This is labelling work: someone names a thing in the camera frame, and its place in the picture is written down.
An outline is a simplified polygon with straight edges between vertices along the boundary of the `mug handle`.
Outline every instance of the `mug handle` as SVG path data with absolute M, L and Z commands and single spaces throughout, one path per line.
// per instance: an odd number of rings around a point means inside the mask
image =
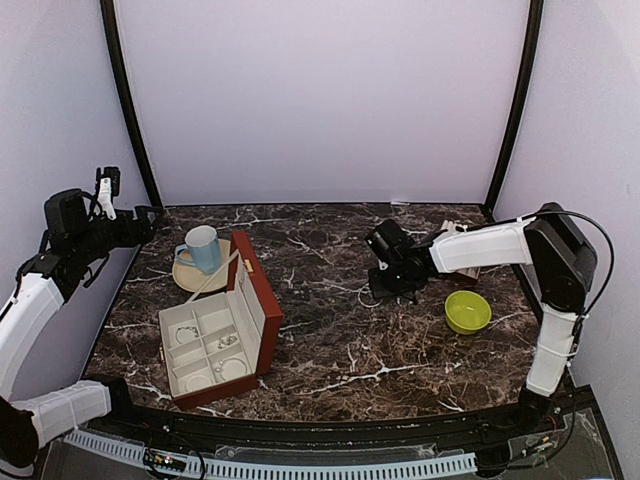
M 196 266 L 195 262 L 190 262 L 189 260 L 185 260 L 184 258 L 182 258 L 180 256 L 180 253 L 184 252 L 187 248 L 189 248 L 189 247 L 187 247 L 186 243 L 183 244 L 183 245 L 180 245 L 179 247 L 176 247 L 175 259 L 176 259 L 177 262 L 180 262 L 180 263 L 182 263 L 184 265 L 189 265 L 190 267 L 195 267 Z

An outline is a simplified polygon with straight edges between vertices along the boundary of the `marble surface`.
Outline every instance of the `marble surface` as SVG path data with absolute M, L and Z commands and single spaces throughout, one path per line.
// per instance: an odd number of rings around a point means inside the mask
M 177 410 L 160 362 L 158 311 L 187 300 L 171 277 L 173 250 L 189 229 L 221 238 L 246 230 L 284 312 L 271 371 L 260 388 L 191 410 L 201 415 L 281 421 L 410 418 L 514 402 L 529 370 L 539 326 L 510 267 L 484 269 L 475 286 L 436 278 L 407 300 L 375 302 L 364 236 L 394 218 L 416 238 L 442 222 L 484 221 L 461 205 L 327 204 L 175 207 L 141 250 L 97 339 L 87 374 L 123 376 L 138 405 Z M 444 301 L 461 288 L 483 295 L 488 328 L 461 336 Z

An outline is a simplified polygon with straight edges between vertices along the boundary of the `white wall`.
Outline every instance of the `white wall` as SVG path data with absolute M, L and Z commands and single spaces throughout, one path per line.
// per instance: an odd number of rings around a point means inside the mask
M 638 25 L 634 0 L 547 2 L 497 209 L 497 217 L 506 218 L 556 200 L 600 221 L 615 242 L 613 282 L 585 327 L 573 373 L 593 386 L 626 478 L 640 478 Z M 601 280 L 606 245 L 596 233 L 592 238 L 602 252 Z
M 147 203 L 115 91 L 99 2 L 0 2 L 0 297 L 37 251 L 43 205 L 67 188 L 93 191 L 95 168 L 118 165 L 116 204 Z M 75 382 L 131 259 L 112 255 L 90 290 L 52 319 L 17 379 L 13 399 Z
M 484 200 L 528 0 L 117 4 L 165 203 Z

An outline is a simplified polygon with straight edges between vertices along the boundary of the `cup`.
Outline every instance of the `cup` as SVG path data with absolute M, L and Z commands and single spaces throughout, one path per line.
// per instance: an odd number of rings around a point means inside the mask
M 222 260 L 220 258 L 220 240 L 218 239 L 218 232 L 209 225 L 200 225 L 199 227 L 192 228 L 184 237 L 185 243 L 176 247 L 175 259 L 176 261 L 196 267 L 205 275 L 211 275 L 214 273 L 220 265 Z M 193 261 L 185 260 L 180 256 L 180 253 L 189 250 Z

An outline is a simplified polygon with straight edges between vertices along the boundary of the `yellow-green bowl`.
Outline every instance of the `yellow-green bowl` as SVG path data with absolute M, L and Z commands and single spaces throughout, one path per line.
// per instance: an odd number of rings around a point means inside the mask
M 467 290 L 453 292 L 444 304 L 447 324 L 462 335 L 472 335 L 489 325 L 491 307 L 477 293 Z

